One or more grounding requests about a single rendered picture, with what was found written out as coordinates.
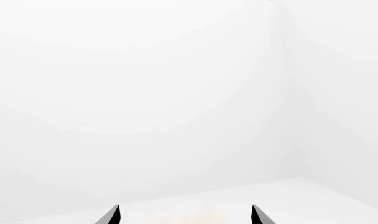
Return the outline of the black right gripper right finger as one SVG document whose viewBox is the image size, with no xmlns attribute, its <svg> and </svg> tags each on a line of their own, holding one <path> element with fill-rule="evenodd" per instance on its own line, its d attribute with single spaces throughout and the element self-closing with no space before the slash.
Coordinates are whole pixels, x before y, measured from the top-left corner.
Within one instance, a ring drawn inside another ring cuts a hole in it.
<svg viewBox="0 0 378 224">
<path fill-rule="evenodd" d="M 252 224 L 276 224 L 257 205 L 252 205 L 251 221 Z"/>
</svg>

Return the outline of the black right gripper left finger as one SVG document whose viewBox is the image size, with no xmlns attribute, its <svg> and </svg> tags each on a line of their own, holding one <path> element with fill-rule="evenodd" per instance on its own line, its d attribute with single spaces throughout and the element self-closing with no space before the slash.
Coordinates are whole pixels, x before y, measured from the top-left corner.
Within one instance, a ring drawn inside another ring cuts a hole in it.
<svg viewBox="0 0 378 224">
<path fill-rule="evenodd" d="M 120 224 L 120 206 L 115 205 L 104 214 L 95 224 Z"/>
</svg>

